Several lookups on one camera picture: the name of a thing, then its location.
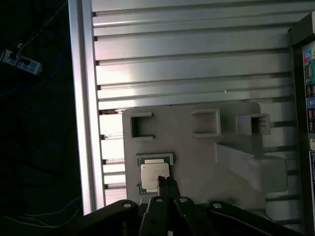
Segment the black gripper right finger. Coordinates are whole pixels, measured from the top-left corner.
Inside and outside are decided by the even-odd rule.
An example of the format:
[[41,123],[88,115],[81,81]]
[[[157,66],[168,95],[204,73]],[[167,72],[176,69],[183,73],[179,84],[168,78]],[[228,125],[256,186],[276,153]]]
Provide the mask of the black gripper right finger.
[[167,178],[167,220],[175,236],[301,236],[234,205],[212,201],[196,204],[180,194],[176,180]]

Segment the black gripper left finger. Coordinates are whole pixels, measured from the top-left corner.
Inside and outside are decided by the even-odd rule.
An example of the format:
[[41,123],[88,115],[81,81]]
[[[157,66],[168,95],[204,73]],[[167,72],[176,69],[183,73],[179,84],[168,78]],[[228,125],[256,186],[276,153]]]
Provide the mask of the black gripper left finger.
[[167,236],[171,232],[170,205],[172,177],[159,176],[157,196],[147,204],[121,200],[83,218],[82,235]]

